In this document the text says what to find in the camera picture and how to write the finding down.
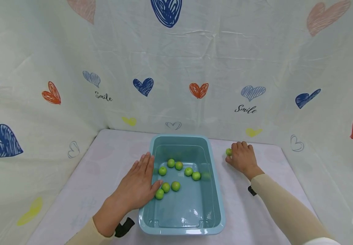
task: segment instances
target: hand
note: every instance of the hand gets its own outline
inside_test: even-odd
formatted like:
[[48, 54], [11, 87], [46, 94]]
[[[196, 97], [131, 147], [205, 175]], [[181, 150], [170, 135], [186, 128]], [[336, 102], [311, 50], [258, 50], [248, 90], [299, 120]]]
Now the hand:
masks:
[[225, 161], [243, 173], [250, 181], [257, 175], [264, 174], [257, 165], [254, 149], [246, 142], [233, 143], [231, 146], [232, 157], [227, 156]]
[[151, 184], [153, 164], [154, 156], [151, 156], [149, 152], [142, 155], [140, 161], [135, 161], [133, 167], [112, 194], [126, 206], [128, 212], [147, 204], [163, 183], [162, 180], [158, 180], [153, 185]]
[[105, 237], [111, 237], [123, 217], [133, 209], [147, 204], [163, 183], [156, 181], [153, 185], [154, 156], [149, 152], [135, 161], [130, 171], [122, 179], [118, 188], [103, 203], [93, 216], [97, 231]]

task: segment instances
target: green fruit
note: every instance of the green fruit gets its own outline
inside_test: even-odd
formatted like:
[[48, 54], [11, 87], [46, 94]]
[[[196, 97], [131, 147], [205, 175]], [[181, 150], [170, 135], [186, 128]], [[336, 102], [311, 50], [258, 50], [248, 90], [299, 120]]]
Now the green fruit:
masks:
[[167, 166], [169, 168], [173, 168], [175, 166], [175, 161], [173, 159], [169, 159], [167, 162]]
[[173, 191], [178, 191], [180, 189], [180, 183], [178, 181], [174, 181], [172, 184], [171, 184], [171, 189]]
[[225, 154], [228, 155], [229, 157], [232, 156], [232, 150], [228, 148], [227, 150], [225, 150]]
[[163, 191], [164, 191], [165, 193], [168, 193], [169, 190], [170, 190], [170, 188], [171, 188], [171, 186], [166, 182], [166, 183], [163, 183], [163, 185], [161, 186], [161, 188], [163, 189]]
[[167, 173], [167, 169], [165, 167], [159, 168], [159, 175], [164, 176]]
[[177, 170], [182, 170], [182, 168], [183, 168], [183, 163], [182, 163], [182, 162], [176, 162], [176, 163], [175, 163], [175, 168], [176, 168]]
[[193, 180], [199, 180], [200, 179], [200, 173], [199, 172], [194, 172], [192, 175]]
[[188, 167], [184, 170], [184, 175], [191, 176], [193, 174], [193, 169]]
[[157, 199], [157, 200], [161, 200], [163, 199], [164, 197], [164, 191], [162, 189], [158, 189], [156, 191], [156, 195], [154, 195], [154, 197]]

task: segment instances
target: table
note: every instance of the table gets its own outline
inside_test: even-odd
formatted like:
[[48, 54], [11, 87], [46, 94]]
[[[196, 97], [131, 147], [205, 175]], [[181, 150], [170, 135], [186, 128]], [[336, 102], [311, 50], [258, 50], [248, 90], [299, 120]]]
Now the table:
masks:
[[[27, 245], [65, 244], [114, 192], [134, 161], [149, 150], [153, 136], [155, 134], [111, 129], [100, 131]], [[232, 142], [210, 140], [210, 144], [223, 194], [224, 230], [212, 236], [147, 235], [138, 225], [138, 211], [132, 211], [122, 223], [130, 217], [135, 226], [124, 237], [115, 238], [113, 245], [290, 244], [271, 219], [261, 198], [252, 196], [247, 190], [248, 179], [224, 161], [225, 149], [230, 148]], [[252, 145], [262, 170], [313, 211], [281, 148]]]

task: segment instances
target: plastic container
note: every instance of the plastic container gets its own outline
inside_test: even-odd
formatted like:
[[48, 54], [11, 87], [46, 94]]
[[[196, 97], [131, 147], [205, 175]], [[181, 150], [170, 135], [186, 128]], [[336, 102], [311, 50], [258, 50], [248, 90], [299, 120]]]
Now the plastic container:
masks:
[[[152, 199], [140, 209], [141, 229], [155, 235], [220, 233], [225, 212], [209, 140], [199, 135], [159, 134], [151, 140], [150, 152], [155, 155], [152, 183], [160, 179], [169, 184], [178, 181], [181, 188], [165, 193], [162, 200]], [[167, 167], [168, 159], [181, 161], [183, 169]], [[165, 176], [158, 173], [163, 166], [167, 168]], [[187, 167], [199, 171], [201, 179], [185, 176]]]

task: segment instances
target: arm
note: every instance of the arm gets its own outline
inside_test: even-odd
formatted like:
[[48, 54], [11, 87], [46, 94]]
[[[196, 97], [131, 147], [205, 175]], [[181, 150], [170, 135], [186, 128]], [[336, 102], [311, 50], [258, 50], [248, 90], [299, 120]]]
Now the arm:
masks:
[[258, 167], [252, 145], [246, 142], [232, 144], [232, 158], [225, 160], [251, 181], [251, 187], [292, 245], [302, 245], [316, 238], [331, 238], [305, 205]]
[[108, 245], [123, 217], [147, 204], [160, 188], [161, 180], [151, 184], [153, 168], [154, 156], [149, 152], [135, 161], [115, 192], [66, 245]]

